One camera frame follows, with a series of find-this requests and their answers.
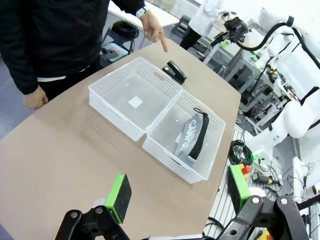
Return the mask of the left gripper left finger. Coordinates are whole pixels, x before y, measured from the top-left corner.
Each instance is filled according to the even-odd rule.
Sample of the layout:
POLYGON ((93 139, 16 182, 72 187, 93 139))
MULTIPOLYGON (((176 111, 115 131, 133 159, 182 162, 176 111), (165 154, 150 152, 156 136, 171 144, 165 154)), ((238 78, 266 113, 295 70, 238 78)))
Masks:
POLYGON ((126 212, 132 196, 128 176, 123 173, 115 178, 108 197, 88 212, 69 210, 59 227, 57 240, 128 240, 122 229, 126 212))

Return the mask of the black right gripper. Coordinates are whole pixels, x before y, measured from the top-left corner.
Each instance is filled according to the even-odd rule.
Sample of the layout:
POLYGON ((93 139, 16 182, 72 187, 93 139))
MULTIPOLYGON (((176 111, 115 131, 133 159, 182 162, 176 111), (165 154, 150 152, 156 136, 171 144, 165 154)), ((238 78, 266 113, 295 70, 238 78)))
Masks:
POLYGON ((223 25, 227 31, 227 39, 225 40, 225 33, 221 32, 214 37, 213 41, 210 43, 211 47, 214 47, 221 42, 220 47, 226 48, 230 44, 230 41, 236 43, 242 36, 249 32, 246 23, 239 17, 227 20, 223 25))

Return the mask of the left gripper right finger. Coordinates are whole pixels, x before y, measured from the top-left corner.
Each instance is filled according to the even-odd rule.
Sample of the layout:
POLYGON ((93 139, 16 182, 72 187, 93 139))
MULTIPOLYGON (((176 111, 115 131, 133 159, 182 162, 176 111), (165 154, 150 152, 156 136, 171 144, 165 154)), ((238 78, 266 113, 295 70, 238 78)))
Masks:
POLYGON ((265 228, 274 240, 308 240, 295 200, 288 195, 270 200, 252 195, 238 165, 227 169, 227 187, 235 211, 220 233, 221 240, 247 240, 256 228, 265 228))

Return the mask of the person's left hand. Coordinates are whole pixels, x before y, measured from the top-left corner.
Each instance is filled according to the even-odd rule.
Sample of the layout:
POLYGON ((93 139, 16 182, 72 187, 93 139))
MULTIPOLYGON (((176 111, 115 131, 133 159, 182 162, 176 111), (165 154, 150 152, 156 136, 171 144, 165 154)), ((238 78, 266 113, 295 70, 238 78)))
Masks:
POLYGON ((161 42, 165 53, 168 52, 168 45, 165 33, 156 16, 147 10, 140 18, 143 26, 144 37, 153 43, 161 42))

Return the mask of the person's right hand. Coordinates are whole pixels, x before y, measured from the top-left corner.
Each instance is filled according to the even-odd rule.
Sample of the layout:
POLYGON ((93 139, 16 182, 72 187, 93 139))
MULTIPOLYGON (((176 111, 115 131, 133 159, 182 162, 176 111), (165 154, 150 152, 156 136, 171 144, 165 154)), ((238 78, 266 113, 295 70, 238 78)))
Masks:
POLYGON ((40 109, 49 102, 45 91, 38 86, 37 89, 23 96, 24 105, 32 110, 40 109))

